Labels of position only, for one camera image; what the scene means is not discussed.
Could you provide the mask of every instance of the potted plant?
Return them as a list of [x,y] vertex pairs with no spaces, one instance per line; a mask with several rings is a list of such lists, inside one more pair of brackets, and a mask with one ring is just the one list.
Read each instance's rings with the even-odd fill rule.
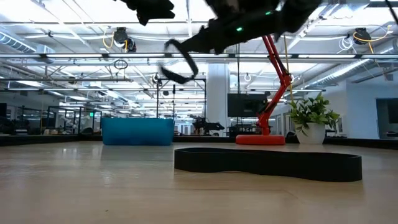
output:
[[289,103],[292,106],[290,117],[295,123],[297,138],[302,144],[322,144],[325,139],[325,125],[336,131],[336,122],[340,117],[333,110],[327,110],[330,104],[321,93],[314,98]]

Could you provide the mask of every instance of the white column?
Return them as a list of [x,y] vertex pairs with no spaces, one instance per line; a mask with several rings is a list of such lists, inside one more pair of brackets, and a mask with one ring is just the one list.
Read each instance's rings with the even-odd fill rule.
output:
[[206,118],[208,122],[219,122],[222,131],[210,131],[210,134],[218,133],[220,137],[226,137],[230,121],[227,115],[227,94],[229,93],[229,70],[228,64],[210,63],[208,65],[206,83]]

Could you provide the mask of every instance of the black equipment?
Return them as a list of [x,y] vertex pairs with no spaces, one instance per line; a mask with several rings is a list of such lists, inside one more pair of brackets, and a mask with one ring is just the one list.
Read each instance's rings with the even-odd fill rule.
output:
[[195,122],[192,123],[195,132],[203,128],[205,136],[210,136],[210,131],[221,131],[225,129],[220,123],[208,123],[205,118],[194,115],[190,115],[189,117],[195,119]]
[[150,19],[173,19],[174,8],[169,0],[121,0],[127,7],[137,11],[139,23],[146,26]]
[[268,105],[267,95],[263,94],[228,94],[229,117],[257,117]]
[[7,103],[0,103],[0,117],[7,117]]
[[355,28],[355,33],[354,33],[354,43],[358,45],[364,45],[368,44],[366,41],[362,40],[371,40],[372,37],[371,35],[366,31],[366,28]]
[[281,11],[275,10],[278,0],[237,0],[235,5],[227,0],[206,2],[217,18],[209,20],[207,27],[202,26],[198,34],[182,43],[175,39],[165,43],[165,50],[174,45],[192,70],[191,77],[183,77],[160,65],[163,75],[179,84],[193,80],[198,74],[188,52],[208,54],[214,50],[215,54],[221,54],[231,45],[269,34],[274,34],[277,40],[286,31],[298,31],[321,0],[287,0]]
[[122,45],[122,48],[129,53],[137,52],[137,45],[135,41],[127,35],[125,27],[118,27],[116,32],[113,34],[113,39],[118,44]]

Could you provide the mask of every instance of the yellow cable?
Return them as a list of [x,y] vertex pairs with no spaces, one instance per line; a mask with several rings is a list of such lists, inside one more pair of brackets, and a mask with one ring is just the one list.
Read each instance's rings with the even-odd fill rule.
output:
[[[368,44],[369,44],[369,48],[371,49],[372,54],[374,54],[374,51],[373,51],[373,48],[372,48],[371,43],[368,43]],[[375,60],[374,62],[375,62],[376,65],[381,69],[381,72],[382,72],[382,74],[384,75],[384,77],[386,77],[386,74],[384,74],[384,71],[383,71],[383,69],[381,68],[381,66],[379,65],[379,62],[377,62],[377,60]]]
[[102,42],[104,43],[104,46],[105,46],[107,49],[110,49],[110,48],[113,46],[114,32],[112,33],[112,42],[111,42],[111,45],[110,45],[110,46],[108,46],[108,45],[106,44],[106,42],[105,42],[105,34],[106,34],[106,31],[104,31],[104,37],[102,38]]
[[376,40],[364,40],[364,39],[360,39],[360,38],[358,38],[358,37],[355,36],[355,34],[357,34],[357,32],[355,32],[355,33],[353,34],[353,37],[354,37],[355,39],[360,40],[360,41],[363,41],[363,42],[375,42],[375,41],[382,40],[382,39],[384,39],[385,37],[387,37],[389,30],[390,30],[390,26],[388,26],[386,34],[385,34],[384,36],[380,37],[380,38],[377,38]]
[[372,54],[374,54],[374,51],[373,51],[371,43],[369,42],[368,44],[369,44],[369,48],[371,49]]
[[[285,43],[286,67],[287,67],[287,73],[289,73],[289,59],[288,59],[288,56],[287,56],[286,35],[284,35],[284,43]],[[292,102],[293,102],[293,86],[292,86],[292,84],[290,84],[289,88],[290,88],[290,99],[291,99]]]

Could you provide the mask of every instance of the red robotic arm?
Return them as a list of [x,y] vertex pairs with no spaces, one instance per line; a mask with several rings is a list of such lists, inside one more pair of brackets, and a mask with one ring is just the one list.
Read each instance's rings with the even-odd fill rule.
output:
[[257,123],[262,129],[262,134],[269,135],[270,131],[268,126],[268,119],[271,116],[272,112],[274,111],[275,107],[277,106],[280,98],[283,96],[284,92],[286,91],[287,87],[290,86],[292,79],[290,77],[290,74],[284,67],[284,64],[280,60],[278,51],[274,45],[272,37],[270,35],[266,35],[262,37],[262,40],[264,41],[264,44],[266,45],[266,48],[268,50],[269,60],[274,66],[280,80],[280,87],[278,91],[276,92],[272,101],[267,105],[264,112],[259,115],[259,121]]
[[257,125],[262,129],[262,135],[238,135],[236,136],[236,144],[253,144],[253,145],[284,145],[285,137],[269,135],[268,119],[271,116],[279,100],[282,98],[287,87],[292,81],[290,74],[280,60],[278,51],[274,45],[274,41],[270,35],[262,37],[269,54],[269,60],[275,67],[276,73],[280,80],[280,87],[270,103],[267,104],[264,111],[258,115],[259,121]]

